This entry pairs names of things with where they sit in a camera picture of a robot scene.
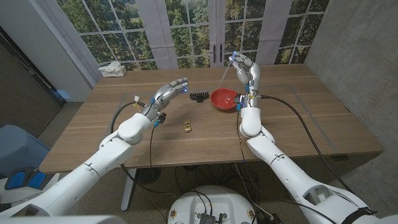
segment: tissue box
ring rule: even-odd
[[[113,72],[101,71],[101,73],[102,73],[102,76],[104,76],[104,77],[122,77],[122,76],[124,76],[124,74],[126,74],[126,71],[127,71],[126,67],[124,65],[122,65],[120,67],[120,70],[118,70],[118,71],[113,71]]]

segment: black brush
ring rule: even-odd
[[[200,93],[190,93],[189,98],[191,98],[191,100],[196,100],[198,103],[201,103],[203,102],[203,100],[209,98],[209,92],[203,91]]]

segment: window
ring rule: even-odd
[[[275,64],[304,63],[329,0],[293,0]]]
[[[256,60],[266,0],[226,0],[224,66],[233,51]]]
[[[210,67],[207,0],[165,0],[179,68]]]
[[[57,0],[99,65],[157,69],[135,0]]]

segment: red bowl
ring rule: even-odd
[[[235,90],[219,88],[210,95],[210,100],[219,110],[226,111],[236,107],[234,99],[237,94]]]

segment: wooden table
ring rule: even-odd
[[[381,145],[340,103],[328,88],[304,65],[260,66],[262,95],[277,96],[290,103],[302,115],[324,155],[377,153]],[[124,103],[140,96],[148,103],[165,83],[188,77],[189,91],[211,93],[225,68],[195,68],[127,72],[125,77],[102,78],[83,103],[48,156],[40,165],[43,172],[71,171],[95,153],[104,138],[115,111]],[[220,87],[244,92],[243,85],[230,69]],[[317,156],[302,124],[282,103],[261,100],[262,124],[274,135],[276,144],[290,157]],[[134,113],[127,107],[116,120],[115,129]],[[236,132],[237,112],[216,109],[210,99],[197,103],[189,94],[174,98],[163,110],[167,119],[154,131],[152,165],[182,166],[242,161]],[[191,122],[186,133],[182,122]],[[149,167],[150,131],[126,161],[128,168]],[[245,143],[246,160],[258,160]]]

